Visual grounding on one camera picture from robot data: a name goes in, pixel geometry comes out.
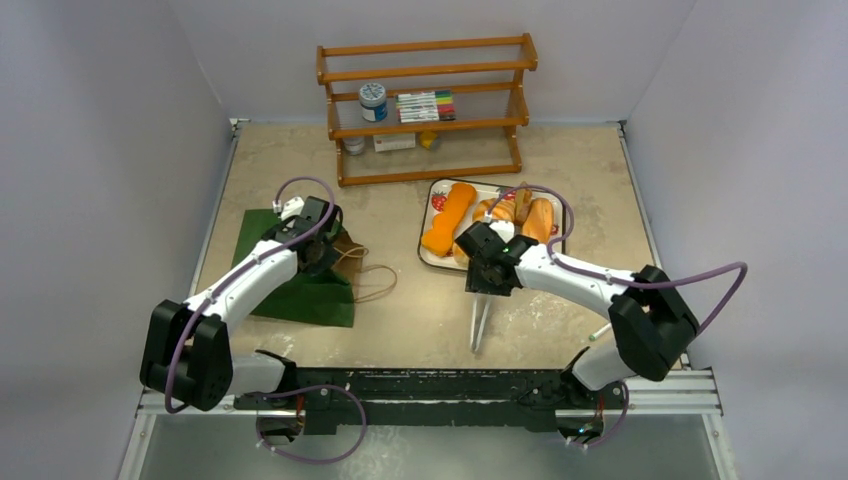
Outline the fake baguette loaf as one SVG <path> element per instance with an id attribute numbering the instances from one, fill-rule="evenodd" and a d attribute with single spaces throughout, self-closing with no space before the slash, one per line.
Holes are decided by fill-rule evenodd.
<path id="1" fill-rule="evenodd" d="M 546 198 L 536 198 L 530 203 L 521 234 L 545 244 L 551 238 L 554 220 L 553 204 Z"/>

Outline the orange fake bread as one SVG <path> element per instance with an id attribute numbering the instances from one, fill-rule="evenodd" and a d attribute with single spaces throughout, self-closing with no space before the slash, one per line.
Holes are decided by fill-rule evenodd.
<path id="1" fill-rule="evenodd" d="M 422 234 L 421 246 L 436 256 L 446 256 L 453 246 L 456 229 L 476 197 L 477 191 L 470 184 L 454 183 L 442 211 L 433 217 L 431 228 Z"/>

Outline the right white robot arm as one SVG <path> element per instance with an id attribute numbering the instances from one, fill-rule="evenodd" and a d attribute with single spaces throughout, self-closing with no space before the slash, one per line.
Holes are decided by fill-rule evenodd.
<path id="1" fill-rule="evenodd" d="M 602 388 L 631 377 L 659 382 L 695 339 L 699 323 L 661 269 L 603 268 L 560 254 L 533 238 L 504 240 L 475 222 L 457 239 L 469 258 L 470 293 L 508 297 L 518 288 L 549 293 L 606 319 L 613 337 L 577 355 L 561 381 L 564 399 L 584 407 Z"/>

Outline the metal tongs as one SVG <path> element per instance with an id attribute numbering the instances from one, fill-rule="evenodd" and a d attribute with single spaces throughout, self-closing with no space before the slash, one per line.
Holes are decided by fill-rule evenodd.
<path id="1" fill-rule="evenodd" d="M 474 294 L 471 305 L 470 350 L 477 353 L 482 343 L 482 336 L 490 316 L 492 297 L 485 294 Z"/>

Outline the fake croissant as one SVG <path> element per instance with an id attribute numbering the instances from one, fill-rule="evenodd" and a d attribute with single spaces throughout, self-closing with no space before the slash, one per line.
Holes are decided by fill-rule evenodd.
<path id="1" fill-rule="evenodd" d="M 495 221 L 506 221 L 515 223 L 516 218 L 516 202 L 513 198 L 504 198 L 497 202 L 491 212 L 492 219 Z"/>
<path id="2" fill-rule="evenodd" d="M 494 198 L 483 199 L 480 201 L 474 208 L 472 212 L 471 220 L 473 222 L 481 221 L 483 219 L 484 214 L 488 211 L 489 207 L 495 201 Z"/>

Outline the green brown paper bag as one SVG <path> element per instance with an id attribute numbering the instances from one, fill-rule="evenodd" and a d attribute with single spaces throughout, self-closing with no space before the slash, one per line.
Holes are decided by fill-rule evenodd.
<path id="1" fill-rule="evenodd" d="M 251 314 L 275 321 L 351 328 L 356 307 L 381 299 L 396 288 L 397 272 L 387 265 L 365 265 L 369 250 L 352 240 L 340 221 L 331 234 L 340 259 L 315 275 L 298 274 L 273 290 Z"/>

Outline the strawberry print white tray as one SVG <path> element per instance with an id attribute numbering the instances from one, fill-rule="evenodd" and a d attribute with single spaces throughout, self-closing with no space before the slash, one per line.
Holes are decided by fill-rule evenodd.
<path id="1" fill-rule="evenodd" d="M 455 183 L 464 183 L 464 180 L 441 178 L 432 182 L 425 202 L 425 213 L 423 214 L 421 222 L 421 234 L 426 233 L 431 228 L 433 218 L 442 212 L 448 193 Z M 467 184 L 471 185 L 476 190 L 476 202 L 473 207 L 466 211 L 463 220 L 459 223 L 455 230 L 455 235 L 461 234 L 473 223 L 474 211 L 481 201 L 495 199 L 499 197 L 501 193 L 510 189 L 510 186 L 507 185 L 474 182 L 470 180 L 467 181 Z M 537 198 L 545 198 L 552 204 L 554 221 L 551 226 L 551 238 L 559 237 L 562 234 L 564 227 L 572 226 L 568 213 L 564 211 L 561 202 L 554 195 L 546 192 L 535 192 L 533 199 Z M 466 267 L 456 261 L 451 251 L 449 251 L 445 256 L 438 256 L 424 248 L 421 243 L 418 243 L 417 254 L 418 258 L 427 266 L 446 271 L 462 273 L 466 271 Z"/>

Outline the round fake bun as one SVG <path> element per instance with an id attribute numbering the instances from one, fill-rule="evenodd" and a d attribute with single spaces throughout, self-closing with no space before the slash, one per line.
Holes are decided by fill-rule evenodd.
<path id="1" fill-rule="evenodd" d="M 451 253 L 454 261 L 460 268 L 466 269 L 468 267 L 469 257 L 457 243 L 453 244 Z"/>

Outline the fake bread slice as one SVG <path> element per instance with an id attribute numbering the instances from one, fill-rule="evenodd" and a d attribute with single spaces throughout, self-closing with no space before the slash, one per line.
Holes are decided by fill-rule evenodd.
<path id="1" fill-rule="evenodd" d="M 524 224 L 526 219 L 528 218 L 531 203 L 533 200 L 533 190 L 529 188 L 526 182 L 522 182 L 519 188 L 515 191 L 515 209 L 514 209 L 514 223 L 518 226 Z"/>

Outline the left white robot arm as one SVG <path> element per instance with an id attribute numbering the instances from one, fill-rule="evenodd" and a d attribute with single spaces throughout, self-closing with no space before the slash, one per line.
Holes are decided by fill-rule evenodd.
<path id="1" fill-rule="evenodd" d="M 165 395 L 169 413 L 209 411 L 229 395 L 259 394 L 272 408 L 297 399 L 294 361 L 266 350 L 236 356 L 231 335 L 274 290 L 331 269 L 342 209 L 314 196 L 276 201 L 277 221 L 226 275 L 182 302 L 152 311 L 141 384 Z"/>

